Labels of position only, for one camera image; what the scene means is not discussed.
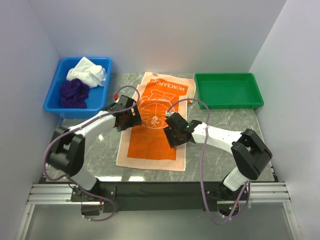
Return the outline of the orange Doraemon towel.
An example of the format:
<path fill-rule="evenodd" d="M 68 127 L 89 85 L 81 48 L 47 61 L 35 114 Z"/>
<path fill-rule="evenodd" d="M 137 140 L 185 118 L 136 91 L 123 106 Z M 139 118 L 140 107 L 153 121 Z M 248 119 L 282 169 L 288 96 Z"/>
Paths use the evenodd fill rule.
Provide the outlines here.
<path fill-rule="evenodd" d="M 137 86 L 142 124 L 121 133 L 116 165 L 142 170 L 184 172 L 186 145 L 171 148 L 164 128 L 166 111 L 187 117 L 188 104 L 196 93 L 194 79 L 146 72 Z"/>

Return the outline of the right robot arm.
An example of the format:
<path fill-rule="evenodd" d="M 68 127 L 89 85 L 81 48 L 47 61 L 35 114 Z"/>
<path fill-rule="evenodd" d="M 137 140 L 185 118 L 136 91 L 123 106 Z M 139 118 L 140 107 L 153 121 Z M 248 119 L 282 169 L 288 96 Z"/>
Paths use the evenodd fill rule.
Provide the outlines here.
<path fill-rule="evenodd" d="M 220 194 L 226 200 L 237 195 L 247 181 L 257 180 L 273 155 L 252 129 L 231 131 L 199 120 L 187 122 L 179 113 L 165 114 L 164 133 L 171 148 L 185 143 L 209 145 L 232 154 L 236 167 L 222 181 Z"/>

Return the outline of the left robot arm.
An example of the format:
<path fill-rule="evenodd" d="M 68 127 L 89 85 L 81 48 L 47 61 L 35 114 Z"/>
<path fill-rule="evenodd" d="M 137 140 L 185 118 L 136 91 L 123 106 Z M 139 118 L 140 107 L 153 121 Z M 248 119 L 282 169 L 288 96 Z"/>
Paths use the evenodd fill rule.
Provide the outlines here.
<path fill-rule="evenodd" d="M 80 186 L 85 198 L 95 201 L 101 194 L 100 181 L 84 166 L 86 143 L 95 140 L 104 130 L 115 128 L 122 132 L 141 124 L 137 101 L 120 95 L 114 103 L 83 123 L 69 128 L 58 127 L 44 154 L 44 161 Z"/>

